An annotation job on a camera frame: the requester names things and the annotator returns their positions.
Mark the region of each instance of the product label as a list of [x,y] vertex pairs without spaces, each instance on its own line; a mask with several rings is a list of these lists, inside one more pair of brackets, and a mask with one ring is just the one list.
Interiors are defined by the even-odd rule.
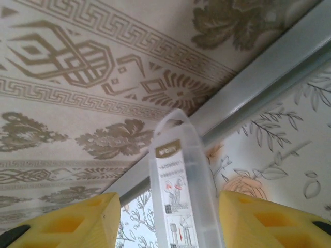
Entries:
[[155,152],[169,248],[199,248],[180,140]]

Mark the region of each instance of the transparent plastic container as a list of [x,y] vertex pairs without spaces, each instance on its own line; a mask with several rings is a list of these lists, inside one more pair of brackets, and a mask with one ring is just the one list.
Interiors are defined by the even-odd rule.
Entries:
[[[183,123],[180,126],[162,132],[161,130],[164,125],[171,119],[180,120]],[[185,229],[186,223],[184,223],[184,225],[180,223],[182,226],[176,226],[174,224],[175,217],[174,221],[171,220],[169,223],[169,219],[167,219],[169,217],[166,213],[165,205],[170,204],[170,201],[174,201],[176,193],[171,193],[170,190],[165,190],[163,186],[161,189],[161,185],[163,184],[160,185],[158,169],[159,162],[156,157],[156,148],[177,140],[180,140],[181,151],[184,158],[197,244],[193,244],[193,241],[191,240],[187,241],[187,235],[191,235],[189,238],[192,238],[193,228],[189,229],[190,233],[187,234],[186,232],[188,232],[188,229]],[[188,117],[182,110],[174,110],[157,126],[154,132],[154,140],[149,147],[149,165],[158,247],[225,248],[219,222],[218,198],[212,179],[212,173],[208,167],[201,140],[194,126],[190,123]],[[178,188],[177,184],[174,185],[174,183],[171,182],[169,182],[169,184],[170,188],[171,186]],[[162,201],[164,196],[161,195],[164,195],[165,191],[167,191],[170,196],[168,203],[165,203],[164,199]]]

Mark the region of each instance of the patterned wallpaper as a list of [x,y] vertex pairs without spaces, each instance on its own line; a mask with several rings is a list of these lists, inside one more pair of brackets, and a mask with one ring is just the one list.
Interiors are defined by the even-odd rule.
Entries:
[[[331,221],[330,137],[328,63],[295,92],[219,140],[206,157],[218,192],[243,193]],[[122,208],[116,248],[129,247],[157,247],[150,190]]]
[[0,231],[102,192],[317,2],[1,1]]

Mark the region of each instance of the black rubber pad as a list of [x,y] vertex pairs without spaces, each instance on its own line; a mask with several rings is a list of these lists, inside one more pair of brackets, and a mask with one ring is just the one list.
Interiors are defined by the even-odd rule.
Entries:
[[29,225],[15,227],[0,235],[0,248],[7,248],[30,229]]
[[313,224],[319,229],[325,231],[327,234],[331,235],[331,225],[321,221],[313,221]]

